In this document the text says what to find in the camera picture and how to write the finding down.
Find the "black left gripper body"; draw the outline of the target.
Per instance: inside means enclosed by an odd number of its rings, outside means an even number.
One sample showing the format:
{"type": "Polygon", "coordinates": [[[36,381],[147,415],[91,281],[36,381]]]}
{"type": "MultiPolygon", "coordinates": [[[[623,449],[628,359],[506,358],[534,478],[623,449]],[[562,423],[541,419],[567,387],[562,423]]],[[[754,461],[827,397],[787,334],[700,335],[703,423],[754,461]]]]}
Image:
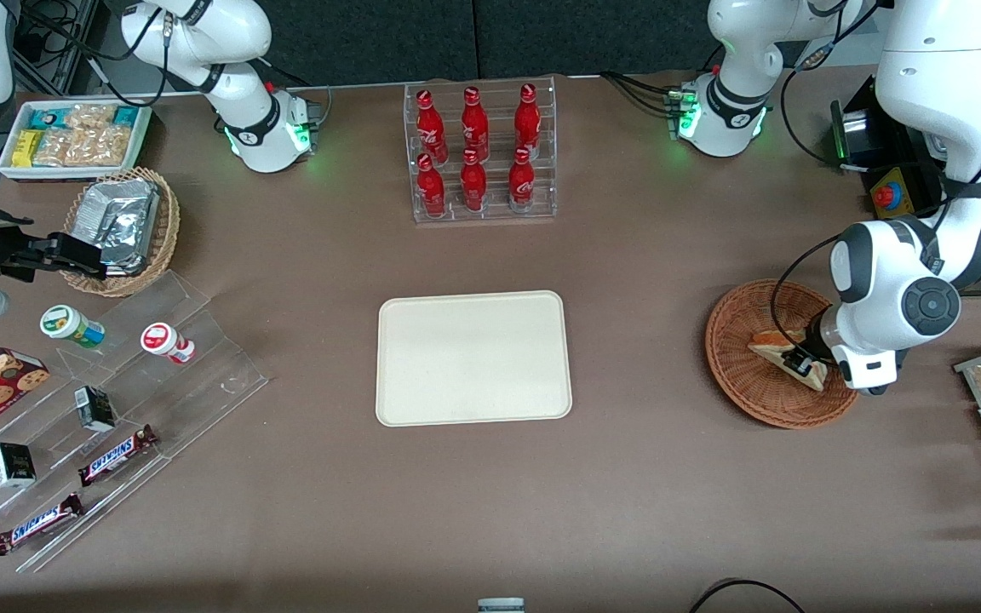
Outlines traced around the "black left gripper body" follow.
{"type": "Polygon", "coordinates": [[[802,348],[814,360],[833,364],[834,349],[842,344],[837,309],[825,309],[811,319],[805,330],[802,348]]]}

